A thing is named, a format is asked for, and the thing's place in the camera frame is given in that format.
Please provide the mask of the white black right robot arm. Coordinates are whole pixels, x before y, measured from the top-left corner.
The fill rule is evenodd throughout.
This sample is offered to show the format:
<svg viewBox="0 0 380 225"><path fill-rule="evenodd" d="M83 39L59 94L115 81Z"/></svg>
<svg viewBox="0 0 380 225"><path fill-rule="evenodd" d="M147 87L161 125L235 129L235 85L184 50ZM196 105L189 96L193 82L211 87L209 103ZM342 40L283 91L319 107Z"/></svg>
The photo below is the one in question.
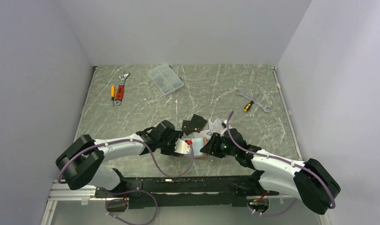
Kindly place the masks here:
<svg viewBox="0 0 380 225"><path fill-rule="evenodd" d="M301 200L312 212L323 215L335 206L340 185L316 159L292 160L248 144L236 129L213 133L200 150L209 156L232 156L253 173L244 189L256 195L277 192Z"/></svg>

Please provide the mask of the tan leather card holder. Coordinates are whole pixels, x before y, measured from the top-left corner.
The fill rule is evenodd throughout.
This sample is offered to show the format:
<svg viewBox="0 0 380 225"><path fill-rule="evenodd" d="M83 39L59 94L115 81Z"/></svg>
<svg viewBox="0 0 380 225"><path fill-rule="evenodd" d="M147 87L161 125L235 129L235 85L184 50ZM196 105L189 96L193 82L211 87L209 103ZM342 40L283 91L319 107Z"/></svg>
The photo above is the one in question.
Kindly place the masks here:
<svg viewBox="0 0 380 225"><path fill-rule="evenodd" d="M184 138L182 140L186 141L189 145L191 145L191 153L187 154L187 155L182 155L182 154L178 154L178 153L173 152L178 157L191 158L192 155L193 155L194 158L201 158L201 157L205 157L207 155L206 153L202 153L201 152L201 149L207 143L207 138L206 137Z"/></svg>

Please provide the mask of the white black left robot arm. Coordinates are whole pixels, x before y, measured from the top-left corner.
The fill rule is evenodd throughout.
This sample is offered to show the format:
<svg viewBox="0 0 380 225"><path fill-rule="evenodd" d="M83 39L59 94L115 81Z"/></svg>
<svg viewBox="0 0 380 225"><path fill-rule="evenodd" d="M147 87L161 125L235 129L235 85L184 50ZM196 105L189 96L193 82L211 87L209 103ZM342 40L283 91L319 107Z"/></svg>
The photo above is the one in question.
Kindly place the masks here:
<svg viewBox="0 0 380 225"><path fill-rule="evenodd" d="M182 139L183 132L172 123L163 120L132 135L115 139L94 139L81 135L57 159L58 183L67 184L71 190L92 185L106 189L112 196L119 197L126 190L126 180L116 169L102 167L102 163L127 156L161 154L180 156L189 154L190 142Z"/></svg>

